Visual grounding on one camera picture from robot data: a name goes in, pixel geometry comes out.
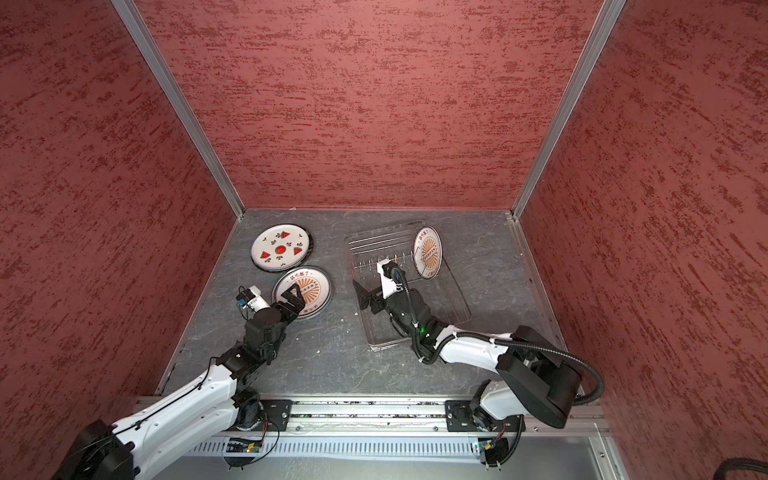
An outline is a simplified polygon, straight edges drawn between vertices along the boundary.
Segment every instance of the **plate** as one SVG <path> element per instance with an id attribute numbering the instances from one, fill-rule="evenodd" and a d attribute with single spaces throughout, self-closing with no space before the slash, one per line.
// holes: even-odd
<path id="1" fill-rule="evenodd" d="M 309 232 L 297 225 L 276 225 L 256 237 L 250 248 L 253 263 L 267 272 L 282 272 L 302 263 L 312 250 Z"/>
<path id="2" fill-rule="evenodd" d="M 413 263 L 422 278 L 435 278 L 442 263 L 440 237 L 432 227 L 424 227 L 416 234 L 413 242 Z"/>
<path id="3" fill-rule="evenodd" d="M 327 273 L 316 266 L 299 266 L 283 275 L 272 290 L 272 302 L 285 300 L 282 297 L 294 283 L 299 284 L 301 295 L 306 306 L 296 318 L 298 320 L 311 318 L 323 310 L 331 300 L 333 285 Z"/>

